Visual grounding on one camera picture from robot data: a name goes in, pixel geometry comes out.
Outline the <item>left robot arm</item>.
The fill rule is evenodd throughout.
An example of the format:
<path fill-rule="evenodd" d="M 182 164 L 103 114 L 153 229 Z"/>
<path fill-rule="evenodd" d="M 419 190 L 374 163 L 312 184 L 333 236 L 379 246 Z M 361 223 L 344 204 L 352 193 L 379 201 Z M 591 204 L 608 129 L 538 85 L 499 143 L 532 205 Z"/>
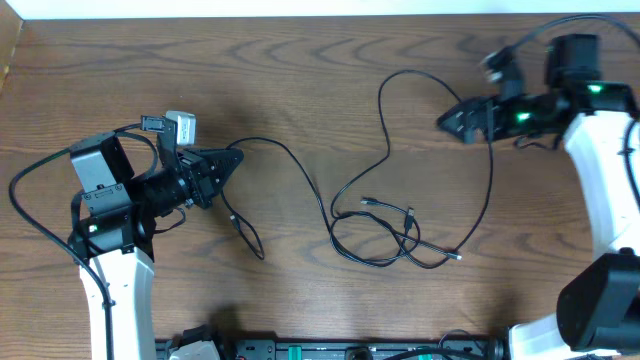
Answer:
<path fill-rule="evenodd" d="M 107 132 L 70 148 L 83 190 L 73 199 L 69 246 L 82 260 L 89 304 L 92 356 L 153 359 L 152 239 L 157 218 L 175 210 L 211 207 L 244 158 L 238 149 L 177 150 L 160 136 L 151 168 L 135 175 L 120 143 Z"/>

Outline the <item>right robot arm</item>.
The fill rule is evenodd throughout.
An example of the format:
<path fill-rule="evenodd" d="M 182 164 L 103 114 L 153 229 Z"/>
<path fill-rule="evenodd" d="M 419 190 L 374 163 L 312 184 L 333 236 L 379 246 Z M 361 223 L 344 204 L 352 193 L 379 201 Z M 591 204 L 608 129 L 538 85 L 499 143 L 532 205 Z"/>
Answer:
<path fill-rule="evenodd" d="M 472 144 L 557 135 L 579 176 L 593 241 L 593 262 L 560 292 L 556 310 L 511 327 L 490 359 L 576 359 L 639 351 L 639 108 L 632 89 L 606 82 L 599 39 L 554 38 L 542 95 L 522 90 L 512 48 L 485 61 L 500 92 L 444 113 L 438 127 Z"/>

